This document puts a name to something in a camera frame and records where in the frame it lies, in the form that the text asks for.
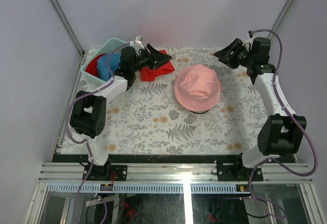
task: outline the gray wall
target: gray wall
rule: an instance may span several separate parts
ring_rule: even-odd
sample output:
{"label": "gray wall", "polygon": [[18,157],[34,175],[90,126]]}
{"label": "gray wall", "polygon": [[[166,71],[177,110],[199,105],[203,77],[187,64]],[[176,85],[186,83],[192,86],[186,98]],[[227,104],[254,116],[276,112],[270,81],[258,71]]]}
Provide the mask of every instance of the gray wall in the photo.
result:
{"label": "gray wall", "polygon": [[0,222],[21,223],[79,55],[48,0],[0,0]]}
{"label": "gray wall", "polygon": [[85,49],[142,34],[154,46],[225,46],[271,27],[286,0],[58,0]]}
{"label": "gray wall", "polygon": [[[278,33],[284,48],[280,83],[292,108],[307,118],[307,131],[319,155],[315,186],[327,214],[327,0],[295,0]],[[274,41],[271,60],[277,58]],[[302,162],[312,162],[305,139],[298,156]]]}

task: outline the hat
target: hat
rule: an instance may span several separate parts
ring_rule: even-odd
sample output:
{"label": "hat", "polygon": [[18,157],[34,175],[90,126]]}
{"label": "hat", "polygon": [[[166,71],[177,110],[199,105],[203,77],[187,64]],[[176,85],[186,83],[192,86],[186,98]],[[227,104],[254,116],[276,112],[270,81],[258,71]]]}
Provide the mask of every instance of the hat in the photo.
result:
{"label": "hat", "polygon": [[219,101],[221,85],[216,72],[202,64],[185,67],[174,83],[179,103],[194,112],[213,108]]}

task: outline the teal plastic basket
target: teal plastic basket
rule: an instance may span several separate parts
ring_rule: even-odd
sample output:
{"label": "teal plastic basket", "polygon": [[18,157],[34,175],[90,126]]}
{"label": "teal plastic basket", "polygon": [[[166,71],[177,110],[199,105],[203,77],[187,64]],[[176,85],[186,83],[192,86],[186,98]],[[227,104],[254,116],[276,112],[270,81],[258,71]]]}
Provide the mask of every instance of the teal plastic basket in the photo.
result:
{"label": "teal plastic basket", "polygon": [[98,77],[95,77],[89,73],[87,73],[85,70],[87,68],[87,66],[89,65],[89,63],[98,55],[104,54],[104,53],[111,53],[113,50],[115,50],[116,48],[118,48],[119,46],[126,44],[127,42],[122,41],[121,39],[117,39],[117,38],[111,38],[108,39],[108,41],[98,50],[98,52],[96,52],[89,61],[87,61],[86,63],[84,63],[84,65],[81,67],[81,73],[88,76],[90,79],[90,82],[92,82],[93,84],[97,85],[98,87],[103,85],[105,83],[104,80],[99,79]]}

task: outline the floral tablecloth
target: floral tablecloth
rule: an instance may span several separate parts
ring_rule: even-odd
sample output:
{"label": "floral tablecloth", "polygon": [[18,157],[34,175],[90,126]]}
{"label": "floral tablecloth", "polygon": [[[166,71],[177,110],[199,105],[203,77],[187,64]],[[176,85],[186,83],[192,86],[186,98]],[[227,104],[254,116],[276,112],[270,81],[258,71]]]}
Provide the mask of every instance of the floral tablecloth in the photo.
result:
{"label": "floral tablecloth", "polygon": [[[256,145],[266,121],[266,111],[245,68],[230,69],[213,53],[219,48],[166,48],[175,71],[154,82],[141,82],[140,73],[130,90],[107,103],[106,126],[99,136],[110,154],[226,155],[239,154]],[[87,59],[97,49],[90,49]],[[173,84],[188,65],[214,69],[222,84],[218,104],[205,114],[194,114],[175,98]],[[82,75],[79,90],[95,89]],[[87,154],[85,144],[74,144],[67,135],[62,154]]]}

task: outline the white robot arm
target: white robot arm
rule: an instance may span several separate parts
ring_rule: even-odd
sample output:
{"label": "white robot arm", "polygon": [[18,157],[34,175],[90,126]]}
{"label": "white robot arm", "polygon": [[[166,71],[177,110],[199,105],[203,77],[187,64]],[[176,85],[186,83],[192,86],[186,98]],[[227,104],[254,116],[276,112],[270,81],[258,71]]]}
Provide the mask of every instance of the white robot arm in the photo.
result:
{"label": "white robot arm", "polygon": [[102,86],[91,92],[79,91],[73,106],[70,125],[75,129],[73,138],[81,142],[88,141],[89,161],[93,156],[94,165],[103,166],[108,153],[102,137],[98,137],[106,122],[106,103],[127,91],[135,81],[135,72],[142,68],[157,69],[166,64],[171,56],[158,52],[150,44],[142,45],[142,37],[131,42],[132,46],[121,50],[121,62],[114,76]]}
{"label": "white robot arm", "polygon": [[[225,49],[214,53],[220,62],[230,68],[240,65],[247,68],[247,75],[259,91],[264,102],[268,119],[258,135],[258,143],[249,151],[241,154],[238,167],[254,168],[267,158],[278,158],[295,154],[300,146],[303,134],[283,110],[273,89],[274,65],[269,64],[270,39],[252,37],[244,43],[235,39]],[[275,86],[285,107],[305,129],[307,122],[303,116],[297,116],[290,107],[279,85],[278,76]]]}

